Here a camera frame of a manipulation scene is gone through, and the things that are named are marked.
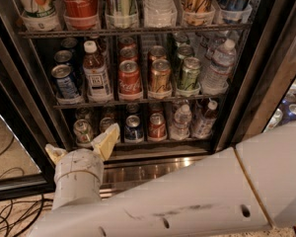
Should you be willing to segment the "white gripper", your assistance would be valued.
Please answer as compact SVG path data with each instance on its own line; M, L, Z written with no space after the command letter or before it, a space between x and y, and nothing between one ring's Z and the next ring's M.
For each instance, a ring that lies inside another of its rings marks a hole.
M51 144L45 145L46 153L56 164L53 209L68 205L95 203L101 200L103 161L111 157L119 136L119 125L117 123L110 125L105 132L92 140L91 145L96 153L87 149L79 149L67 154L65 149L54 147Z

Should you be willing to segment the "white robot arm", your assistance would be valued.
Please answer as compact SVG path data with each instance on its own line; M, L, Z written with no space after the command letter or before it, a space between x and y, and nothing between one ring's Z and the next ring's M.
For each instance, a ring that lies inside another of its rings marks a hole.
M296 225L296 120L106 200L67 205L29 237L203 237Z

